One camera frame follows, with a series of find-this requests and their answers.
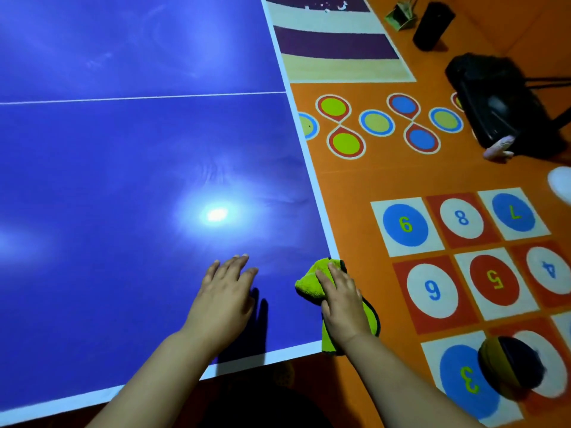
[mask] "white circle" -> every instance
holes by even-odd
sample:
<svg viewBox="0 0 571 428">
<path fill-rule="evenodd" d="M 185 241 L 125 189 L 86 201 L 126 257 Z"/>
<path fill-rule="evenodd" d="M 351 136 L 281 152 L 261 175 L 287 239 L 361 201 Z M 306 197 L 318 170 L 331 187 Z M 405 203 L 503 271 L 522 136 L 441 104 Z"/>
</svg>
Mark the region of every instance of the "white circle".
<svg viewBox="0 0 571 428">
<path fill-rule="evenodd" d="M 467 201 L 458 198 L 447 199 L 440 206 L 440 217 L 457 236 L 477 238 L 484 232 L 482 215 Z"/>
<path fill-rule="evenodd" d="M 454 281 L 448 273 L 432 264 L 413 267 L 408 273 L 407 289 L 418 309 L 431 317 L 450 317 L 458 307 Z"/>
<path fill-rule="evenodd" d="M 555 347 L 543 336 L 532 331 L 520 331 L 513 337 L 529 345 L 545 367 L 543 381 L 533 391 L 546 398 L 563 395 L 567 389 L 567 368 Z"/>
<path fill-rule="evenodd" d="M 555 252 L 541 246 L 528 251 L 529 271 L 545 288 L 557 295 L 571 293 L 571 269 Z"/>
</svg>

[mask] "red circle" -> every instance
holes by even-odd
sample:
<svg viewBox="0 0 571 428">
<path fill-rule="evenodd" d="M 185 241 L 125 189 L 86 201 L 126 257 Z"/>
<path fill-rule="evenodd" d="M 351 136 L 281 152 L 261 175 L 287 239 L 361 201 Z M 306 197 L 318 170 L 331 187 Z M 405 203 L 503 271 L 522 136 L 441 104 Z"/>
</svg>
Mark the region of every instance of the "red circle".
<svg viewBox="0 0 571 428">
<path fill-rule="evenodd" d="M 470 265 L 470 276 L 480 294 L 496 305 L 510 306 L 520 296 L 516 275 L 496 257 L 477 256 Z"/>
</svg>

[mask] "hand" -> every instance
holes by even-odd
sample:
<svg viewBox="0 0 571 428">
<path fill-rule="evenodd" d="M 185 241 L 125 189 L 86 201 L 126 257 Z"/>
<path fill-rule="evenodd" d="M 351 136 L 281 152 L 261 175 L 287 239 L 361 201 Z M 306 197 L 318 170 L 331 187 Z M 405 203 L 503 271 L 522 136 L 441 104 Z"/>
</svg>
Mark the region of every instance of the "hand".
<svg viewBox="0 0 571 428">
<path fill-rule="evenodd" d="M 371 328 L 363 309 L 363 297 L 353 279 L 333 263 L 328 267 L 335 285 L 322 271 L 315 272 L 325 292 L 321 311 L 331 338 L 346 352 L 347 345 L 356 336 L 372 336 Z"/>
<path fill-rule="evenodd" d="M 248 256 L 234 256 L 220 265 L 216 260 L 206 271 L 202 286 L 181 330 L 197 339 L 210 360 L 232 344 L 246 327 L 255 301 L 250 287 L 258 273 L 255 267 L 240 275 Z"/>
</svg>

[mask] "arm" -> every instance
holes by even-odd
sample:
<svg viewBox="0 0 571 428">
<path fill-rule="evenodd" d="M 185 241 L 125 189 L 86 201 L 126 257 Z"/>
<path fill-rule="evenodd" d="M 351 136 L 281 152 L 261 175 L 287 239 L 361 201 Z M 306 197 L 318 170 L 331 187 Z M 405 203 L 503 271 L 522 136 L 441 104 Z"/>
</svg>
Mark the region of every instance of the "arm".
<svg viewBox="0 0 571 428">
<path fill-rule="evenodd" d="M 363 298 L 353 279 L 329 264 L 335 285 L 318 271 L 326 300 L 323 318 L 347 354 L 387 428 L 459 428 L 482 425 L 437 388 L 427 384 L 371 334 Z"/>
<path fill-rule="evenodd" d="M 182 329 L 166 338 L 89 428 L 170 427 L 214 357 L 244 330 L 257 269 L 240 271 L 248 256 L 215 261 Z"/>
</svg>

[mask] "dustpan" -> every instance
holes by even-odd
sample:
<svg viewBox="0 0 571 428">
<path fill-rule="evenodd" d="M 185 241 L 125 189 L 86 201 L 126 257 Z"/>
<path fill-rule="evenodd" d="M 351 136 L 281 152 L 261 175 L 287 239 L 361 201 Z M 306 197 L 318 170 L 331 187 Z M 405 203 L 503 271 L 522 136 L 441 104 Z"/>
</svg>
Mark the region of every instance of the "dustpan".
<svg viewBox="0 0 571 428">
<path fill-rule="evenodd" d="M 396 31 L 414 27 L 417 16 L 413 10 L 417 2 L 418 0 L 398 1 L 395 8 L 385 16 L 385 21 Z"/>
</svg>

